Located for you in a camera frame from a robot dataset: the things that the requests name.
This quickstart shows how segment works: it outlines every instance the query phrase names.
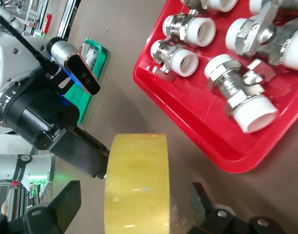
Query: plastic tray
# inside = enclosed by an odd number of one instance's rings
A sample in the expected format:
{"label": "plastic tray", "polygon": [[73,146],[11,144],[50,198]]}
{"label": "plastic tray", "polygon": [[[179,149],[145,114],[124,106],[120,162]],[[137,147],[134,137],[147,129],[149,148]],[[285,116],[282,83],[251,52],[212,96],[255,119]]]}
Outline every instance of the plastic tray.
{"label": "plastic tray", "polygon": [[[106,54],[104,53],[102,46],[97,42],[93,41],[92,39],[86,38],[84,43],[89,44],[99,52],[96,63],[93,68],[93,73],[98,79],[100,71],[106,60]],[[77,84],[74,84],[71,87],[71,89],[65,94],[65,98],[68,99],[70,102],[72,102],[74,105],[76,105],[77,108],[79,109],[80,117],[79,117],[78,123],[80,123],[84,116],[85,110],[87,108],[87,105],[90,101],[91,96],[85,93],[80,86],[78,86]]]}
{"label": "plastic tray", "polygon": [[200,61],[197,72],[170,83],[152,73],[156,64],[150,56],[150,48],[155,41],[165,38],[164,19],[179,12],[188,13],[188,8],[180,0],[167,0],[133,74],[141,89],[191,140],[218,167],[231,173],[246,172],[257,166],[298,118],[297,71],[276,70],[277,76],[264,84],[280,116],[270,126],[253,134],[243,133],[227,118],[224,114],[226,100],[212,94],[207,87],[204,68],[213,57],[230,54],[245,65],[250,62],[228,51],[224,42],[229,26],[236,19],[251,17],[248,4],[248,0],[239,0],[230,12],[210,15],[216,22],[216,37],[209,46],[193,49]]}

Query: yellow tape roll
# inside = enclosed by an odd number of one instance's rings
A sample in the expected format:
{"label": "yellow tape roll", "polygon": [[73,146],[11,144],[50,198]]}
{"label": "yellow tape roll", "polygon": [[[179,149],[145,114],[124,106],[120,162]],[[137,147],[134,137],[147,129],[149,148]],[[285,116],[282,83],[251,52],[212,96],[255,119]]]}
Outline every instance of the yellow tape roll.
{"label": "yellow tape roll", "polygon": [[109,156],[106,234],[169,234],[165,135],[119,134]]}

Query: white robot body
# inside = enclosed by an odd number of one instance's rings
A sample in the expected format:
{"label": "white robot body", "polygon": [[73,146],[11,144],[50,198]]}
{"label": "white robot body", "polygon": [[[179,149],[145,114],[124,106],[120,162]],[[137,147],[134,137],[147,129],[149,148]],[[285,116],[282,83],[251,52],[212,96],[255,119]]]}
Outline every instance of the white robot body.
{"label": "white robot body", "polygon": [[12,36],[13,35],[11,35],[10,33],[0,30],[0,38],[11,38]]}
{"label": "white robot body", "polygon": [[[48,40],[45,38],[25,37],[44,57],[50,59],[46,51]],[[39,62],[31,52],[15,37],[0,38],[0,93],[14,82],[20,81],[40,69]]]}
{"label": "white robot body", "polygon": [[27,191],[40,184],[40,193],[50,180],[52,155],[0,155],[0,180],[20,182]]}
{"label": "white robot body", "polygon": [[9,13],[4,7],[0,6],[0,15],[3,16],[8,22],[15,21],[15,16]]}

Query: black cable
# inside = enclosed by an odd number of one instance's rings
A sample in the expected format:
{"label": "black cable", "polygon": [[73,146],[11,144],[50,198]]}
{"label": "black cable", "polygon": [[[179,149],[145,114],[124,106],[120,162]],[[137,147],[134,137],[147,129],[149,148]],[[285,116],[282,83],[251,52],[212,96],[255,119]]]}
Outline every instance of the black cable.
{"label": "black cable", "polygon": [[2,16],[0,16],[0,24],[4,26],[21,44],[23,44],[32,55],[39,61],[40,65],[46,69],[52,76],[57,73],[58,66],[45,58],[38,50],[36,50],[15,28],[13,28]]}
{"label": "black cable", "polygon": [[0,32],[3,32],[3,33],[7,33],[9,35],[12,35],[9,31],[5,32],[5,31],[3,31],[3,30],[0,29]]}
{"label": "black cable", "polygon": [[41,191],[41,184],[37,184],[37,197],[38,197],[38,203],[40,204],[40,191]]}

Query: chrome fitting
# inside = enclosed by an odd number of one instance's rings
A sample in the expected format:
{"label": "chrome fitting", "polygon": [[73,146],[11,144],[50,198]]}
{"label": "chrome fitting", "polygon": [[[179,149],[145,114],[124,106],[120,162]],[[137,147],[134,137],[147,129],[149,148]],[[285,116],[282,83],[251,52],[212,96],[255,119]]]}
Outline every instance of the chrome fitting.
{"label": "chrome fitting", "polygon": [[204,14],[209,11],[228,12],[234,8],[238,0],[181,0],[190,10]]}
{"label": "chrome fitting", "polygon": [[216,34],[215,22],[202,15],[179,13],[167,17],[163,23],[164,35],[190,47],[209,45]]}
{"label": "chrome fitting", "polygon": [[278,110],[262,95],[265,90],[260,85],[275,73],[261,60],[256,59],[246,68],[229,55],[220,55],[205,67],[205,76],[210,91],[226,98],[225,114],[233,116],[245,133],[259,130],[277,117]]}
{"label": "chrome fitting", "polygon": [[293,57],[298,59],[298,18],[283,27],[275,26],[278,9],[278,4],[267,2],[258,15],[236,20],[226,35],[227,48],[242,56],[260,54],[272,65],[298,70],[298,62],[290,62]]}
{"label": "chrome fitting", "polygon": [[195,53],[184,44],[174,44],[169,39],[158,40],[151,47],[151,56],[161,65],[165,74],[175,72],[182,77],[191,76],[197,69],[199,60]]}
{"label": "chrome fitting", "polygon": [[298,14],[298,0],[250,0],[250,11],[253,15],[259,14],[261,9],[268,3],[279,5],[279,11],[286,14]]}

